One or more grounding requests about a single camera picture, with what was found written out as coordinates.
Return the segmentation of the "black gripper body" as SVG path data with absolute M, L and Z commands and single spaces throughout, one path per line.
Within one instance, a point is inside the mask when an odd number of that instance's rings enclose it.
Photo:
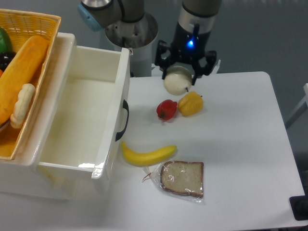
M 201 33 L 199 23 L 193 24 L 192 32 L 187 31 L 178 23 L 169 47 L 169 64 L 183 63 L 195 66 L 200 59 L 205 57 L 208 38 L 209 32 Z

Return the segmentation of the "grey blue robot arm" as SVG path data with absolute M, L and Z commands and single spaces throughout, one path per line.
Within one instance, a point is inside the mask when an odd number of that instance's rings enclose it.
M 175 63 L 194 70 L 192 83 L 208 76 L 217 59 L 205 46 L 221 6 L 220 0 L 184 0 L 173 41 L 158 41 L 154 64 L 167 70 Z M 93 31 L 105 29 L 109 41 L 121 48 L 144 48 L 157 36 L 156 20 L 144 10 L 142 0 L 82 0 L 77 10 Z

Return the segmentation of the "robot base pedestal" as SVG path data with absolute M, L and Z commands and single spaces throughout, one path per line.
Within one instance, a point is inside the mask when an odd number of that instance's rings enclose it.
M 135 23 L 118 21 L 105 28 L 105 34 L 115 51 L 128 49 L 131 76 L 152 75 L 152 47 L 158 35 L 158 24 L 151 14 L 145 12 Z

